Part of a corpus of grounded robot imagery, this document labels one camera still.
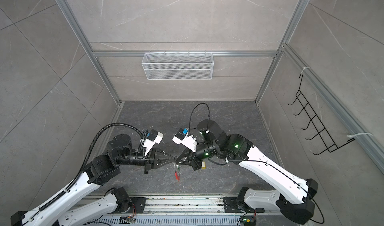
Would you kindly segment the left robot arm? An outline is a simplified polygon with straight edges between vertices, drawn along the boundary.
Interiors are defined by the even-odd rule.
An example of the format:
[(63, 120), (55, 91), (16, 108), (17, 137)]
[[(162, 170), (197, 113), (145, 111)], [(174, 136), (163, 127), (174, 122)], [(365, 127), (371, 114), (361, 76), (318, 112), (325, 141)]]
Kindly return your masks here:
[(11, 217), (13, 226), (78, 226), (110, 213), (125, 213), (133, 203), (124, 188), (113, 188), (100, 200), (77, 209), (72, 207), (88, 194), (120, 174), (121, 165), (144, 167), (145, 173), (172, 161), (172, 157), (154, 148), (163, 134), (152, 130), (141, 139), (139, 149), (132, 148), (129, 135), (115, 136), (107, 144), (107, 152), (94, 158), (60, 192), (28, 212), (19, 211)]

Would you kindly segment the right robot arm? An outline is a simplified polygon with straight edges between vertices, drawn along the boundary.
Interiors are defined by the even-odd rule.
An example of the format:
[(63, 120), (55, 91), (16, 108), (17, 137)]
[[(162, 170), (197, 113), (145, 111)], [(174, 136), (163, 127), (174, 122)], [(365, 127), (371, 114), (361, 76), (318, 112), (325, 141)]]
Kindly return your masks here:
[(198, 142), (188, 128), (181, 128), (173, 142), (186, 147), (176, 160), (197, 171), (203, 168), (204, 160), (216, 156), (226, 163), (234, 163), (254, 173), (274, 190), (257, 191), (242, 188), (234, 201), (234, 208), (245, 213), (279, 211), (290, 221), (304, 225), (314, 216), (317, 206), (314, 196), (318, 183), (313, 179), (302, 179), (291, 174), (265, 156), (251, 141), (240, 134), (226, 134), (211, 120), (201, 121), (197, 130), (203, 138)]

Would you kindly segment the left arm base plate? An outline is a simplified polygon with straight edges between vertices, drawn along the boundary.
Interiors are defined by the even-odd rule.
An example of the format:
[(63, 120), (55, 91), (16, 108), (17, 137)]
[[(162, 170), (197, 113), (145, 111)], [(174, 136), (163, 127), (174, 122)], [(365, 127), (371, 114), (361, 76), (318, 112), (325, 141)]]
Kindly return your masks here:
[(131, 202), (119, 204), (117, 209), (112, 212), (112, 214), (130, 214), (133, 215), (134, 210), (136, 214), (142, 214), (145, 209), (147, 198), (145, 197), (135, 197), (131, 198)]

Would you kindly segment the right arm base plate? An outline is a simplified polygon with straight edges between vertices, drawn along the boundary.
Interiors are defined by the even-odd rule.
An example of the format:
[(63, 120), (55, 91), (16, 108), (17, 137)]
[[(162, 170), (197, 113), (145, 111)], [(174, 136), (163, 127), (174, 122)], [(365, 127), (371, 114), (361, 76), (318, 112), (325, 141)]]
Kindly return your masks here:
[(238, 202), (236, 197), (224, 197), (224, 210), (225, 213), (241, 213), (241, 212), (253, 212), (253, 213), (264, 213), (264, 208), (251, 209), (245, 203)]

